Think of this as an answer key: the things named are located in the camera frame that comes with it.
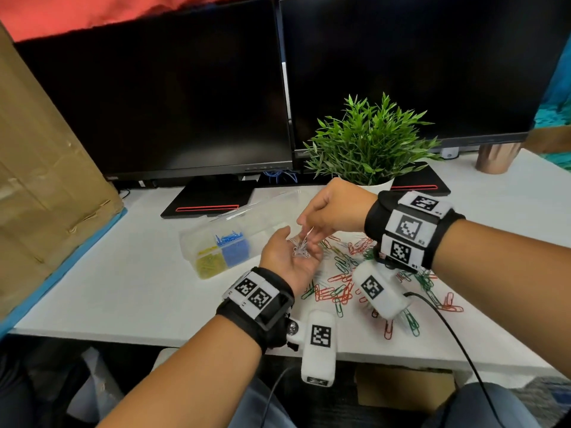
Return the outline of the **person's left hand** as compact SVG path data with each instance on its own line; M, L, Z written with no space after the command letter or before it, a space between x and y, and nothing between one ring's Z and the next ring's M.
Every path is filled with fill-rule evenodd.
M261 252L259 267L280 276L292 289L294 296L301 296L310 286L323 260L323 250L319 244L308 242L311 258L293 257L293 245L290 252L268 252L268 243Z

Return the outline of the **person's right hand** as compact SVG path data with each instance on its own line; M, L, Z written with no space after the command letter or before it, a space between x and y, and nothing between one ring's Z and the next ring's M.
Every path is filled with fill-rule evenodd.
M364 232L365 220L376 201L376 194L335 178L313 197L297 223L303 237L312 227L329 227L334 233Z

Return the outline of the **bunch of white paper clips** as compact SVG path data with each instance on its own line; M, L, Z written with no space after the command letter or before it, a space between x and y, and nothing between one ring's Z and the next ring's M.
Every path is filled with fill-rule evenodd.
M303 257L306 259L311 258L311 253L308 251L308 237L309 235L312 233L314 227L312 227L306 234L304 237L300 237L300 235L297 235L295 237L291 237L288 239L288 242L290 242L291 244L293 244L293 257Z

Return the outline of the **person's right forearm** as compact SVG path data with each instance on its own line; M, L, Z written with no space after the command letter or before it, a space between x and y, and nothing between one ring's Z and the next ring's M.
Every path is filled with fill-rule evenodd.
M428 253L448 287L571 380L571 248L460 219Z

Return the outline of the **person's left forearm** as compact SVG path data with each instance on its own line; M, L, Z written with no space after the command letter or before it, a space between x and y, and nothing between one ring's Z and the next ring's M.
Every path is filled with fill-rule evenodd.
M97 428L227 428L260 359L261 347L217 315Z

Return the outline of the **clear plastic organizer box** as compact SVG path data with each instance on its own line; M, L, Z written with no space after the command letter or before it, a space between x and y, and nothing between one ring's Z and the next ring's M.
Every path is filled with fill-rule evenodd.
M296 189L216 217L200 217L191 229L179 232L182 257L195 270L194 263L199 251L217 246L216 235L225 236L236 231L243 232L248 240L249 259L252 259L260 255L265 244L279 228L289 225L291 236L300 232L296 220L311 198L310 193Z

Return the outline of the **heap of blue paper clips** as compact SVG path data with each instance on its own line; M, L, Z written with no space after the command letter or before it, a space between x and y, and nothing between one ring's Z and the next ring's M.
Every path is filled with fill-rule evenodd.
M228 268L235 267L251 257L250 244L243 232L232 231L228 235L215 237Z

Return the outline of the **heap of yellow paper clips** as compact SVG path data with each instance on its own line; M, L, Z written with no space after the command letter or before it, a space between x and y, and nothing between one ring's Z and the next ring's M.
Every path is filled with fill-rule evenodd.
M217 246L199 251L194 265L197 275L202 280L207 280L228 269L222 251Z

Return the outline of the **green plant in white pot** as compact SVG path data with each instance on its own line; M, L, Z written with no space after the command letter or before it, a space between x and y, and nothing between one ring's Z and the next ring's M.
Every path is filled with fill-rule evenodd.
M425 112L403 110L385 93L380 104L348 96L343 116L318 119L319 128L304 146L305 167L318 175L339 177L359 186L380 185L420 171L425 160L441 161L432 152L437 138L420 136Z

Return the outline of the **person's left leg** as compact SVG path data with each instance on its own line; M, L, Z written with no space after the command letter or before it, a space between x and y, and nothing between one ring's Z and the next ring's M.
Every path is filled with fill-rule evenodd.
M272 396L268 410L264 412L270 392L270 388L255 377L246 388L228 428L260 428L264 415L263 428L297 428L275 396Z

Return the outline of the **person's leg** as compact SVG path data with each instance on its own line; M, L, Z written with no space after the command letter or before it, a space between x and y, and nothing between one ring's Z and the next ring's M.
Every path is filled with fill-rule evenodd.
M255 377L246 388L228 428L260 428L264 415L263 428L297 428L275 396L272 396L268 410L264 412L270 392L270 388Z
M488 395L505 428L541 428L524 403L509 389L484 383ZM458 389L421 428L501 428L478 383Z

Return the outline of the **copper metal cup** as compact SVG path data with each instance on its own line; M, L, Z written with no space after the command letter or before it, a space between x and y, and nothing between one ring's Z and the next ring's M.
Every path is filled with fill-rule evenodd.
M481 145L475 169L486 174L506 173L515 158L517 158L522 145L522 143Z

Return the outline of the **white plastic bag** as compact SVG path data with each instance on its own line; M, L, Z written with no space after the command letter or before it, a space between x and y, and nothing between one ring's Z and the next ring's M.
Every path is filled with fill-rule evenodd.
M98 424L124 398L117 381L94 347L85 350L82 365L88 370L87 379L66 406L66 414L88 424Z

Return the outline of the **large brown cardboard box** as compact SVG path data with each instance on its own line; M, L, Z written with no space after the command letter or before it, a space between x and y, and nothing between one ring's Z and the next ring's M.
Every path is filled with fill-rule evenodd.
M0 22L0 322L123 210Z

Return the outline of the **teal patterned cloth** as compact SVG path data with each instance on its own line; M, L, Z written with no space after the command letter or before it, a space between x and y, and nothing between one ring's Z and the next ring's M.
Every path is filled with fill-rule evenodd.
M571 173L571 34L535 116L536 153Z

